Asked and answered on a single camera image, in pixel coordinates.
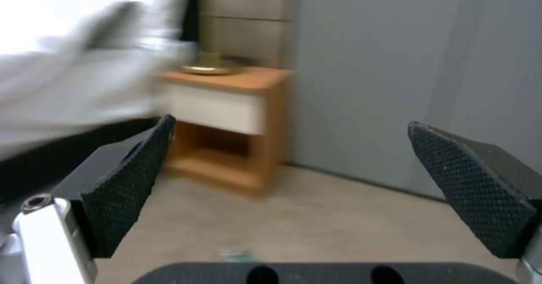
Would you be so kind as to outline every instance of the nightstand drawer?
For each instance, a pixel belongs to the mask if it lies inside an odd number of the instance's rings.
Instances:
[[[230,130],[263,134],[263,97],[184,84],[162,84],[166,110],[177,120]]]

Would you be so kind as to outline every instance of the black gripper pad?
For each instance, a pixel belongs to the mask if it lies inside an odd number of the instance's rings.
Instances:
[[[109,258],[137,221],[174,134],[175,118],[99,147],[52,191],[68,199],[93,257]]]
[[[414,152],[476,237],[501,258],[519,258],[539,222],[542,177],[500,147],[411,122]]]

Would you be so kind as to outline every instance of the wooden nightstand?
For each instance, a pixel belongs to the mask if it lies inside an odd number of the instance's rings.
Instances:
[[[286,153],[288,70],[165,72],[166,111],[177,118],[166,169],[245,195],[261,195]]]

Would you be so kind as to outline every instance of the carpet floor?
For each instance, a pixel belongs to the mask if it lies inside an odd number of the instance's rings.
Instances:
[[[263,262],[467,262],[513,276],[444,203],[284,167],[258,201],[162,175],[99,284],[129,283],[173,262],[248,251]]]

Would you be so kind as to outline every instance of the gray door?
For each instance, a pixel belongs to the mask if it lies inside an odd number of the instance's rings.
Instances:
[[[542,171],[541,2],[300,0],[293,161],[440,197],[408,142],[419,120]]]

